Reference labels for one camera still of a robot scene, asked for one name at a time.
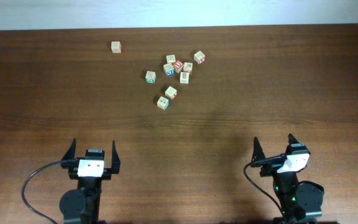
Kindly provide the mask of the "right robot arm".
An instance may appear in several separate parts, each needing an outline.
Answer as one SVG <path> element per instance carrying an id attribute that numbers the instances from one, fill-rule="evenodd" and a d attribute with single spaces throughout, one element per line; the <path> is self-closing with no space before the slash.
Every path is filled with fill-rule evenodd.
<path id="1" fill-rule="evenodd" d="M 322 213 L 324 187 L 310 181 L 299 181 L 297 173 L 304 170 L 310 158 L 309 149 L 292 134 L 283 154 L 266 157 L 258 138 L 254 138 L 251 162 L 246 167 L 259 167 L 261 177 L 273 178 L 273 190 L 281 216 L 273 224 L 317 223 Z"/>

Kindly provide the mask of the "plain wooden picture block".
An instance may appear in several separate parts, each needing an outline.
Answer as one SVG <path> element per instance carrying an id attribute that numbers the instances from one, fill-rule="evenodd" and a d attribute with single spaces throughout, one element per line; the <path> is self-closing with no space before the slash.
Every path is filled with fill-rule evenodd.
<path id="1" fill-rule="evenodd" d="M 188 72 L 180 73 L 180 84 L 189 84 L 190 74 Z"/>

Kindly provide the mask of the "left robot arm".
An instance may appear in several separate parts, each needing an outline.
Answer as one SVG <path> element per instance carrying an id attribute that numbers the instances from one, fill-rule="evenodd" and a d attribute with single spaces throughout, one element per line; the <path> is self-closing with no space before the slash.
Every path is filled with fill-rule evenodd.
<path id="1" fill-rule="evenodd" d="M 88 149 L 84 157 L 75 157 L 76 141 L 62 157 L 60 166 L 68 170 L 76 189 L 69 190 L 60 199 L 59 208 L 64 224 L 107 224 L 99 219 L 102 181 L 111 180 L 120 171 L 121 161 L 112 143 L 111 167 L 105 166 L 105 151 Z"/>

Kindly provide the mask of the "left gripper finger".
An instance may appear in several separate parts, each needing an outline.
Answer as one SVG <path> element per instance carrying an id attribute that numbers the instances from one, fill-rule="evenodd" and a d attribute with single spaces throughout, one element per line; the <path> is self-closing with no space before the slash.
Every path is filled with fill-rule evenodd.
<path id="1" fill-rule="evenodd" d="M 64 154 L 64 156 L 61 159 L 60 166 L 63 169 L 69 169 L 75 166 L 76 164 L 75 149 L 76 149 L 76 139 L 74 138 L 71 143 L 71 146 L 68 148 L 67 152 Z"/>
<path id="2" fill-rule="evenodd" d="M 111 173 L 118 174 L 121 167 L 121 160 L 116 150 L 115 141 L 112 142 L 112 162 L 111 162 Z"/>

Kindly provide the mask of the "wooden block red corner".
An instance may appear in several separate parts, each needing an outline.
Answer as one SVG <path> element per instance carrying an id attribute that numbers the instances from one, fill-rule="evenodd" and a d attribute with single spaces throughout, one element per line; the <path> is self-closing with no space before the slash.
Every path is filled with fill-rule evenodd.
<path id="1" fill-rule="evenodd" d="M 174 87 L 169 86 L 165 90 L 165 96 L 168 97 L 169 99 L 173 100 L 177 96 L 177 90 Z"/>

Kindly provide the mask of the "wooden block green side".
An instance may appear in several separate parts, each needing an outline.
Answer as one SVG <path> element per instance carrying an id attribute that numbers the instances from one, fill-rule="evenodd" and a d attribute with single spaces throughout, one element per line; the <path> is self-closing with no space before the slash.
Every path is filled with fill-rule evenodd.
<path id="1" fill-rule="evenodd" d="M 155 83 L 155 80 L 156 80 L 156 73 L 153 71 L 146 71 L 145 81 L 147 83 Z"/>

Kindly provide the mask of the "wooden block blue corner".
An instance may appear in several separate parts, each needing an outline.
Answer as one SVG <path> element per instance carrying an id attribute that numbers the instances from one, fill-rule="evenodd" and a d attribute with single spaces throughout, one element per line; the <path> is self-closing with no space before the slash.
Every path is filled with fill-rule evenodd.
<path id="1" fill-rule="evenodd" d="M 166 110 L 169 106 L 169 99 L 161 96 L 158 100 L 157 100 L 157 106 L 163 110 Z"/>

